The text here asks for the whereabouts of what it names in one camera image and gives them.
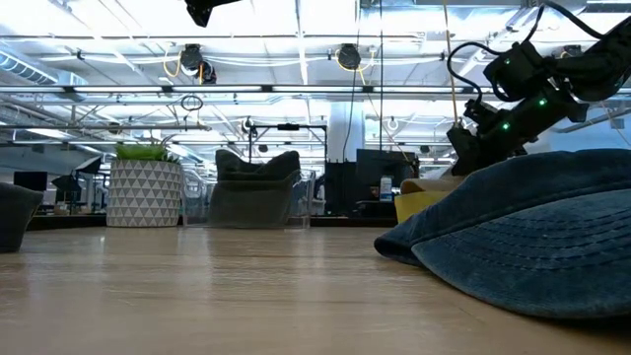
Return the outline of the blue denim baseball cap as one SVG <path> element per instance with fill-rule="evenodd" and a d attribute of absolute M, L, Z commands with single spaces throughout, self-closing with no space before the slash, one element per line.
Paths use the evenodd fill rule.
<path fill-rule="evenodd" d="M 493 165 L 374 246 L 510 312 L 631 316 L 631 150 L 556 151 Z"/>

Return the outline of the dark grey baseball cap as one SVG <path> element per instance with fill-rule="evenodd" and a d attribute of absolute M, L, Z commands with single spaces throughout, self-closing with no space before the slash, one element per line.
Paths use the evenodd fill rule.
<path fill-rule="evenodd" d="M 18 252 L 43 193 L 0 182 L 0 253 Z"/>
<path fill-rule="evenodd" d="M 288 222 L 293 185 L 301 179 L 298 152 L 287 151 L 264 164 L 254 164 L 219 150 L 215 163 L 217 183 L 208 219 L 212 227 L 266 229 Z"/>

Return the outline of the yellow plastic bin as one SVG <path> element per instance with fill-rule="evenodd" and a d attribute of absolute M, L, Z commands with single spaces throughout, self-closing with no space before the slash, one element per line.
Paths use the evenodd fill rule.
<path fill-rule="evenodd" d="M 394 198 L 397 223 L 405 222 L 412 215 L 439 202 L 447 195 L 446 191 L 418 191 L 397 195 Z"/>

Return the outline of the black overhead gantry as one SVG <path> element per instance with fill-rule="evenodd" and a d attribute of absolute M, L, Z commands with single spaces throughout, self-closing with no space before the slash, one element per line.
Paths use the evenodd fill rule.
<path fill-rule="evenodd" d="M 253 139 L 253 131 L 261 128 L 262 132 L 259 133 L 256 139 Z M 262 138 L 266 132 L 270 129 L 278 131 L 299 131 L 301 129 L 308 130 L 314 138 L 323 146 L 324 153 L 321 163 L 313 163 L 314 166 L 322 166 L 322 169 L 326 170 L 327 154 L 328 154 L 328 127 L 322 124 L 299 124 L 299 123 L 278 123 L 278 124 L 255 124 L 250 122 L 247 127 L 247 161 L 252 163 L 252 151 L 254 143 Z M 314 133 L 315 129 L 321 129 L 323 131 L 323 138 L 320 138 Z"/>

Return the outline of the black cabinet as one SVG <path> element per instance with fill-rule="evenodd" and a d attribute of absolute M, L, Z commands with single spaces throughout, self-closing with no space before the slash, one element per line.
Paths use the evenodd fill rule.
<path fill-rule="evenodd" d="M 414 153 L 358 149 L 355 162 L 327 163 L 324 174 L 325 211 L 356 218 L 395 218 L 393 202 L 380 202 L 380 179 L 392 177 L 392 189 L 417 178 Z"/>

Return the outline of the clear plastic bin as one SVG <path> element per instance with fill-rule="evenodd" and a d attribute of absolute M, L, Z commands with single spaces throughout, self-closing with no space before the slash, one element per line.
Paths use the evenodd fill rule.
<path fill-rule="evenodd" d="M 205 225 L 212 227 L 209 222 L 209 207 L 212 189 L 217 182 L 208 183 L 191 172 L 185 176 L 186 186 L 183 196 L 182 217 L 190 225 Z M 301 171 L 301 179 L 293 185 L 291 209 L 288 222 L 277 228 L 266 229 L 305 229 L 310 225 L 313 206 L 315 174 Z"/>

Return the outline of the succulent in triangle-patterned pot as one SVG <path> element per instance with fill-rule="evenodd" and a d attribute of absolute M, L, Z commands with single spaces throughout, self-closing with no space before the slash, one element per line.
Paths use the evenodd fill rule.
<path fill-rule="evenodd" d="M 119 144 L 115 153 L 106 224 L 115 228 L 176 226 L 182 190 L 179 159 L 164 144 Z"/>

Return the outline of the black computer monitor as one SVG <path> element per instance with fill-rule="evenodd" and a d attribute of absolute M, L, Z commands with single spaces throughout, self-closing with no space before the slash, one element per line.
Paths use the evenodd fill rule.
<path fill-rule="evenodd" d="M 14 172 L 13 184 L 34 191 L 46 191 L 47 172 Z"/>

